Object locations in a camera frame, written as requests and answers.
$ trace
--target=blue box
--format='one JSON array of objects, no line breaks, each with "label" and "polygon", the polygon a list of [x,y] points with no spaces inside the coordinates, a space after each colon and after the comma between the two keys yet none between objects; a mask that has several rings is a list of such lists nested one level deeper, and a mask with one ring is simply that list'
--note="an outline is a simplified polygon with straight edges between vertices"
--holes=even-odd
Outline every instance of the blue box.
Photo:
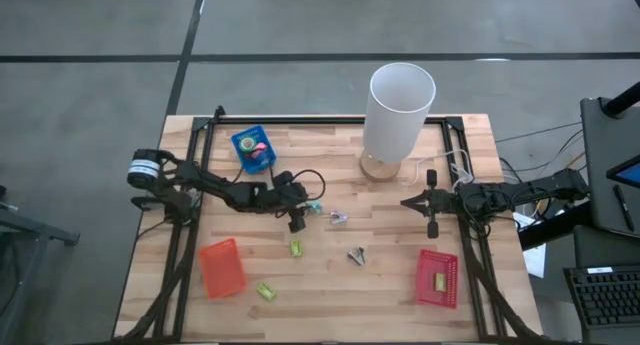
[{"label": "blue box", "polygon": [[[252,137],[256,143],[264,143],[267,145],[266,158],[260,159],[251,159],[245,156],[245,153],[240,150],[240,140]],[[259,173],[269,166],[273,166],[276,162],[276,153],[273,151],[273,147],[269,142],[269,138],[267,138],[267,134],[264,132],[264,129],[261,125],[256,125],[252,128],[249,128],[245,131],[239,132],[231,137],[231,142],[233,143],[233,147],[236,148],[236,154],[238,154],[238,158],[242,163],[242,168],[247,174],[256,174]]]}]

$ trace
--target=gray floor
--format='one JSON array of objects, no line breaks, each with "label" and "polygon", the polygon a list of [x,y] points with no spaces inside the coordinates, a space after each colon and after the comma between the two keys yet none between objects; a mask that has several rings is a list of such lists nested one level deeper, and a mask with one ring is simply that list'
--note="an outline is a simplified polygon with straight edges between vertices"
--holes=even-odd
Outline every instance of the gray floor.
[{"label": "gray floor", "polygon": [[[0,55],[179,54],[193,2],[0,0]],[[194,53],[640,51],[639,19],[633,0],[207,0]],[[438,86],[433,113],[489,113],[497,140],[578,121],[581,98],[640,79],[640,61],[419,65]],[[378,66],[191,64],[177,112],[361,113]],[[157,145],[176,68],[0,64],[0,183],[22,213],[82,232],[74,249],[51,247],[20,343],[110,336],[140,216],[126,168],[134,149]],[[516,168],[538,165],[576,130],[498,150]],[[552,260],[572,253],[550,246]],[[533,285],[545,333],[578,338],[561,278]]]}]

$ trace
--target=black metal frame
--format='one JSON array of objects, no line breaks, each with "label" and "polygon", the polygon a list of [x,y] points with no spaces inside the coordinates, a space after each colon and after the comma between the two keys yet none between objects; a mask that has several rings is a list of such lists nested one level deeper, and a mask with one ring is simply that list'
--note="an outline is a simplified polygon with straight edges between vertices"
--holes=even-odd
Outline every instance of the black metal frame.
[{"label": "black metal frame", "polygon": [[62,241],[67,246],[75,246],[80,234],[70,233],[55,226],[14,214],[9,210],[0,210],[0,227],[9,228],[11,236],[24,236],[34,241],[34,248],[27,262],[26,270],[21,272],[19,278],[16,279],[18,281],[17,290],[9,300],[6,313],[2,316],[6,321],[0,324],[0,344],[10,344],[13,343],[13,338],[24,313],[27,297],[33,287],[36,273],[43,261],[49,241],[55,239]]},{"label": "black metal frame", "polygon": [[[211,152],[211,145],[214,133],[214,127],[216,125],[255,125],[255,124],[364,124],[364,116],[320,116],[320,117],[304,117],[304,116],[265,116],[265,117],[227,117],[224,115],[224,110],[222,108],[218,108],[216,111],[216,115],[212,118],[203,118],[203,117],[195,117],[192,123],[191,129],[191,137],[189,139],[189,147],[187,150],[187,159],[193,160],[195,158],[195,148],[198,141],[199,132],[203,129],[206,129],[206,137],[204,143],[204,149],[202,154],[201,166],[202,168],[207,168],[209,154]],[[464,124],[461,117],[429,117],[425,120],[426,125],[436,125],[439,126],[442,130],[442,137],[444,142],[445,151],[453,150],[453,142],[451,137],[451,131],[455,131],[459,147],[462,150],[469,152],[469,148],[467,145]],[[451,170],[451,164],[456,162],[455,156],[453,154],[447,156],[447,164],[449,168],[449,176],[451,178],[451,182],[455,182],[458,177]],[[465,170],[469,173],[473,173],[472,165],[466,161],[463,157],[463,166]],[[189,225],[189,234],[187,237],[187,245],[185,247],[185,252],[183,254],[182,259],[180,260],[181,264],[186,263],[188,266],[180,267],[180,269],[175,269],[176,259],[177,259],[177,250],[178,244],[180,242],[180,234],[182,227],[174,226],[171,239],[169,241],[169,251],[167,255],[167,262],[165,266],[165,273],[163,278],[163,287],[161,289],[161,293],[154,300],[154,304],[158,302],[160,299],[163,303],[160,305],[160,311],[157,314],[155,320],[155,326],[153,329],[152,337],[150,338],[114,338],[112,343],[119,344],[146,344],[146,343],[157,343],[157,344],[167,344],[167,343],[176,343],[181,341],[182,337],[182,329],[184,325],[184,315],[186,311],[186,303],[188,299],[188,291],[189,291],[189,281],[191,278],[191,268],[195,254],[195,245],[196,245],[196,237],[199,228],[199,218],[201,212],[201,205],[196,209],[196,217],[194,221]],[[474,249],[471,243],[471,235],[469,226],[462,218],[458,218],[458,222],[460,225],[460,233],[462,239],[462,249],[463,256],[465,259],[469,259],[470,256],[475,258]],[[490,280],[495,284],[495,273],[493,268],[493,262],[491,260],[491,253],[489,250],[489,243],[486,239],[481,239],[479,241],[480,247],[480,255],[481,255],[481,263],[485,271],[487,272]],[[469,262],[465,261],[467,264],[467,274],[469,281],[469,289],[471,291],[471,302],[473,306],[474,312],[474,320],[475,326],[478,333],[478,337],[480,340],[483,338],[491,337],[489,335],[489,331],[487,328],[487,323],[484,316],[484,308],[482,306],[482,298],[480,294],[480,288],[478,284],[478,279],[475,277],[474,272],[472,271]],[[177,299],[177,307],[176,307],[176,316],[174,321],[174,326],[171,332],[171,335],[165,335],[164,323],[166,319],[166,302],[169,300],[171,294],[173,293],[178,281],[176,281],[176,273],[180,270],[179,281],[180,281],[180,290]],[[492,304],[492,313],[494,324],[496,326],[496,336],[505,337],[507,336],[504,317],[500,313],[498,307],[495,304]]]}]

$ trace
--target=orange plastic basket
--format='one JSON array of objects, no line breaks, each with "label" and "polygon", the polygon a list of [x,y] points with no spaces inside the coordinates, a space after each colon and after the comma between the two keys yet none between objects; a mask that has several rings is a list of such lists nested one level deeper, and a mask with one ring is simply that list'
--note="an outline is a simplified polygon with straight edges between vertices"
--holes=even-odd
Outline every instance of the orange plastic basket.
[{"label": "orange plastic basket", "polygon": [[247,287],[235,239],[207,246],[198,255],[209,299],[235,294]]}]

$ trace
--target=white cylinder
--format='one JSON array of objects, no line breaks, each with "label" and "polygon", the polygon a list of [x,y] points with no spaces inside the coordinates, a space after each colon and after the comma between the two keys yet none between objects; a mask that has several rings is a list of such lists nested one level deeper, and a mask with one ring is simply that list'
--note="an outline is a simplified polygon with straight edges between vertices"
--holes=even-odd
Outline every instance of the white cylinder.
[{"label": "white cylinder", "polygon": [[371,77],[364,147],[375,159],[399,162],[409,156],[436,96],[433,78],[419,66],[387,64]]}]

